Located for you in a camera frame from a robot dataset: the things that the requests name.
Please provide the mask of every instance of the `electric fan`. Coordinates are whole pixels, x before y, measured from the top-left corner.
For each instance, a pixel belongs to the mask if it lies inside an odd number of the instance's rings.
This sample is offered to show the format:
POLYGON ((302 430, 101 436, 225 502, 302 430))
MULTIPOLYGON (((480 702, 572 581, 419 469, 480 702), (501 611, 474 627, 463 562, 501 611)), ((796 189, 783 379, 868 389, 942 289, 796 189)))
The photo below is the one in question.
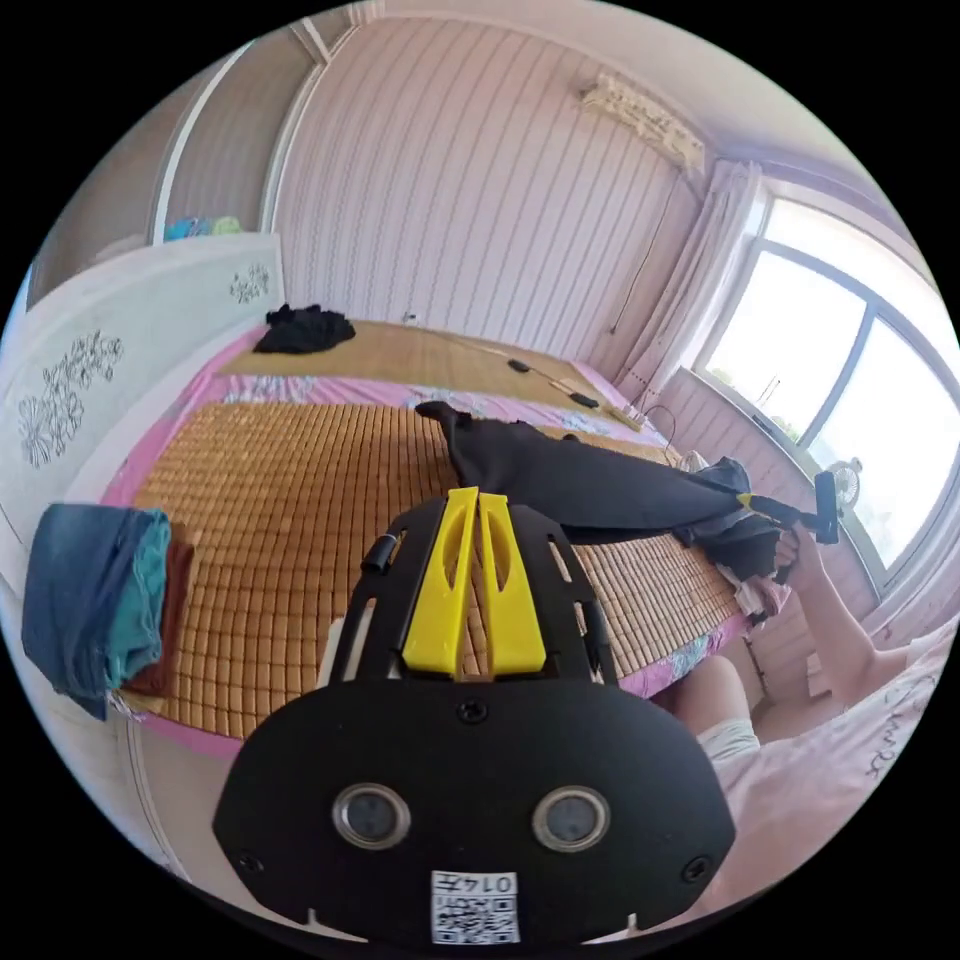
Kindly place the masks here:
POLYGON ((828 468, 833 474, 837 488, 837 506, 853 508, 860 498, 860 471, 863 464, 857 457, 852 460, 838 460, 828 468))

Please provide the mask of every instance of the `stack of folded clothes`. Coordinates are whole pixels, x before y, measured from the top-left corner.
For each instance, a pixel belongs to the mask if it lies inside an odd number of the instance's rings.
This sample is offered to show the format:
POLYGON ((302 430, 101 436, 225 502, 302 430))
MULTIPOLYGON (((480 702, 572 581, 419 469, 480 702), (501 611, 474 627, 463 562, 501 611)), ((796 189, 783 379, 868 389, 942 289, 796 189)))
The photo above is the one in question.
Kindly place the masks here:
POLYGON ((185 532, 160 510, 52 504, 30 550, 24 651, 98 720, 120 688, 162 696, 191 560, 185 532))

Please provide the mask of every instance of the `qr code sticker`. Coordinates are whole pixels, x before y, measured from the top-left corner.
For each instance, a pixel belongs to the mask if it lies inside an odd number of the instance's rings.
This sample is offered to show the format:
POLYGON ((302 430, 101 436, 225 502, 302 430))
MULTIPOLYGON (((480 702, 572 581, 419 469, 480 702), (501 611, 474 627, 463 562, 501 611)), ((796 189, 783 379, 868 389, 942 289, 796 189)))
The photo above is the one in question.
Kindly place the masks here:
POLYGON ((519 943, 515 873, 431 875, 434 943, 458 946, 519 943))

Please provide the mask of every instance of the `yellow plastic part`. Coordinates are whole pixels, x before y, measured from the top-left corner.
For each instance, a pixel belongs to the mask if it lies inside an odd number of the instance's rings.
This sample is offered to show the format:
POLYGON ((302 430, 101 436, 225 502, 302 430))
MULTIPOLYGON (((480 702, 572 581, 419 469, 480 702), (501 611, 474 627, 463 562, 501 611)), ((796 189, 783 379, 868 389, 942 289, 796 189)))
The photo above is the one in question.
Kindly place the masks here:
POLYGON ((507 498, 481 493, 480 550, 490 674, 538 673, 547 654, 507 498))
POLYGON ((477 487, 463 487, 447 494, 403 646, 403 660, 410 670, 450 677, 460 671, 478 492, 477 487))

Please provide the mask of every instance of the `window frame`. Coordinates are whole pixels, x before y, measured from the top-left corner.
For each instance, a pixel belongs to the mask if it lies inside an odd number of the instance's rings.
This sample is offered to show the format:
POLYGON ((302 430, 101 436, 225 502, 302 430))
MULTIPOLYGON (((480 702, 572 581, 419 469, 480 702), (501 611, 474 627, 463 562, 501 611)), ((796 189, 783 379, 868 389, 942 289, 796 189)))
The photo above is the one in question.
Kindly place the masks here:
MULTIPOLYGON (((827 204, 810 203, 806 199, 802 199, 797 196, 785 195, 785 193, 771 193, 759 233, 751 242, 744 263, 736 280, 734 281, 729 296, 726 298, 720 314, 717 317, 717 322, 714 324, 713 329, 710 331, 710 334, 707 336, 702 347, 698 351, 697 356, 691 365, 691 369, 710 387, 716 390, 719 394, 721 394, 721 396, 723 396, 742 413, 749 417, 754 425, 766 433, 771 440, 781 447, 783 452, 812 481, 815 474, 822 468, 816 463, 816 461, 814 461, 807 448, 817 436, 817 433, 820 431, 820 429, 822 429, 823 425, 826 423, 840 398, 843 396, 844 390, 850 383, 850 379, 853 376, 854 370, 856 369, 857 364, 860 362, 860 359, 863 355, 867 338, 871 329, 873 328, 874 323, 882 323, 887 326, 904 342, 908 348, 913 350, 914 353, 919 356, 920 360, 927 367, 927 369, 931 371, 934 377, 946 389, 948 395, 956 404, 958 410, 960 410, 960 382, 958 382, 956 375, 945 363, 943 358, 931 345, 927 338, 913 324, 911 324, 906 317, 896 310, 892 304, 887 303, 887 301, 884 300, 874 290, 865 286, 860 281, 855 280, 849 274, 844 273, 826 261, 819 260, 810 254, 804 253, 785 244, 766 239, 765 233, 770 211, 772 210, 773 204, 776 202, 776 200, 781 198, 791 203, 798 203, 804 206, 812 207, 825 216, 834 217, 835 219, 840 219, 849 223, 849 225, 854 229, 873 237, 873 239, 880 239, 879 237, 875 236, 872 231, 865 230, 862 223, 850 222, 850 220, 848 220, 846 217, 840 216, 838 213, 834 212, 834 210, 830 209, 829 205, 827 204), (857 331, 856 337, 854 338, 854 342, 850 348, 850 352, 846 361, 844 362, 840 374, 838 375, 833 388, 827 394, 827 397, 821 404, 820 409, 817 411, 813 420, 810 422, 809 426, 806 428, 798 442, 791 440, 790 437, 788 437, 787 434, 781 430, 780 427, 778 427, 769 417, 767 417, 755 404, 749 401, 746 397, 741 396, 736 389, 719 380, 707 369, 707 362, 722 341, 723 337, 726 335, 730 323, 733 320, 733 317, 736 315, 736 311, 739 308, 744 294, 746 293, 746 290, 753 277, 757 261, 759 260, 761 254, 765 252, 795 263, 798 266, 812 270, 828 280, 832 280, 834 283, 850 291, 864 301, 864 312, 860 320, 860 327, 857 331)), ((931 278, 925 270, 917 270, 917 265, 913 257, 907 259, 901 255, 899 250, 892 249, 889 244, 885 243, 884 245, 887 246, 888 249, 891 249, 891 253, 899 257, 901 260, 904 260, 908 266, 914 269, 914 271, 917 272, 925 282, 931 283, 931 278)), ((846 511, 845 516, 841 520, 841 525, 846 531, 854 550, 859 555, 878 599, 882 599, 884 596, 889 594, 909 573, 911 562, 917 557, 917 554, 922 549, 927 537, 930 535, 940 516, 943 514, 947 503, 954 496, 960 496, 960 450, 958 450, 958 453, 954 457, 943 489, 931 508, 930 513, 927 515, 927 519, 924 521, 924 524, 914 535, 913 539, 911 539, 911 541, 901 551, 893 565, 889 568, 884 566, 876 547, 873 545, 873 541, 870 539, 866 529, 860 523, 853 510, 846 511)))

